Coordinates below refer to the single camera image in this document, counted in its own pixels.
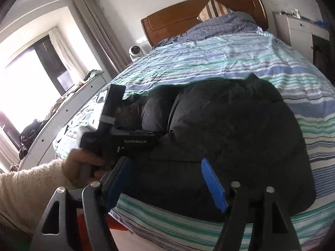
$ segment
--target screw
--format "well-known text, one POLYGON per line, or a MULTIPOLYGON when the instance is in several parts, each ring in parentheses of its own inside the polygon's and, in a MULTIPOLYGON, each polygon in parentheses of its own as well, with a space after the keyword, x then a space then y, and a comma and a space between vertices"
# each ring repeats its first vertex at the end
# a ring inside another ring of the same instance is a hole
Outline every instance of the screw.
POLYGON ((274 187, 268 186, 266 187, 266 191, 269 193, 274 193, 274 187))
POLYGON ((233 181, 233 182, 231 182, 231 185, 232 185, 232 187, 234 187, 234 188, 239 188, 239 187, 241 186, 241 184, 240 184, 238 181, 233 181))
POLYGON ((93 188, 97 188, 97 187, 99 187, 100 186, 100 181, 93 181, 92 183, 91 183, 91 186, 93 187, 93 188))
POLYGON ((65 187, 61 186, 57 188, 58 193, 63 193, 65 191, 65 187))

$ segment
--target sunlight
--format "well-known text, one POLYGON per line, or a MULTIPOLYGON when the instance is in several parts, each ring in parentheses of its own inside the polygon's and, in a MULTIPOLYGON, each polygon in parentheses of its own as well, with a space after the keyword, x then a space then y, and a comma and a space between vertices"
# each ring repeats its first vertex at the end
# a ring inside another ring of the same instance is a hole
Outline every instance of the sunlight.
POLYGON ((34 119, 43 120, 60 97, 36 51, 9 64, 0 78, 0 109, 21 133, 34 119))

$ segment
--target bed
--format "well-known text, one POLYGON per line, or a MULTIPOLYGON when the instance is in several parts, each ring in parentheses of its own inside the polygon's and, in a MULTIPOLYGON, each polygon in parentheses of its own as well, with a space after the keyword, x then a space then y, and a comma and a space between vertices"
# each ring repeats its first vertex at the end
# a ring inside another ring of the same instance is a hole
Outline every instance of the bed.
MULTIPOLYGON (((303 250, 310 250, 320 244, 335 218, 335 88, 302 55, 266 32, 261 0, 216 0, 235 12, 248 13, 254 22, 231 13, 215 18, 220 21, 212 25, 196 19, 208 1, 188 0, 143 19, 143 30, 155 47, 111 83, 125 85, 127 97, 147 94, 163 84, 246 78, 250 73, 271 82, 299 122, 312 167, 317 199, 292 217, 303 250)), ((101 112, 97 98, 96 94, 54 140, 59 157, 76 147, 79 126, 96 123, 101 112)), ((165 250, 212 250, 222 229, 222 224, 185 218, 126 195, 110 214, 165 250)), ((247 225, 241 250, 247 250, 251 231, 252 225, 247 225)))

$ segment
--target fuzzy sweater sleeve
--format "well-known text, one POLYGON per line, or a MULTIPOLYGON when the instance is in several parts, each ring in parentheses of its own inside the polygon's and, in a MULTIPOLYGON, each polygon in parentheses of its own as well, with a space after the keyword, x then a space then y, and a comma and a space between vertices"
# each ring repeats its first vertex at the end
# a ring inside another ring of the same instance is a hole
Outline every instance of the fuzzy sweater sleeve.
POLYGON ((0 174, 0 223, 33 234, 59 186, 74 189, 62 172, 62 160, 0 174))

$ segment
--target white sheer curtain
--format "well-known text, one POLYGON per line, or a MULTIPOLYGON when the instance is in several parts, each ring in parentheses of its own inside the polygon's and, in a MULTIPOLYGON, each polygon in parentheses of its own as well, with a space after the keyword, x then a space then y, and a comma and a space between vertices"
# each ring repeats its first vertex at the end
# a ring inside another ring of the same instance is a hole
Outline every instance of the white sheer curtain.
POLYGON ((72 55, 63 35, 57 27, 49 31, 49 37, 57 55, 69 72, 74 84, 79 84, 86 76, 85 70, 78 64, 72 55))
POLYGON ((7 173, 14 163, 20 163, 19 152, 0 127, 0 169, 7 173))

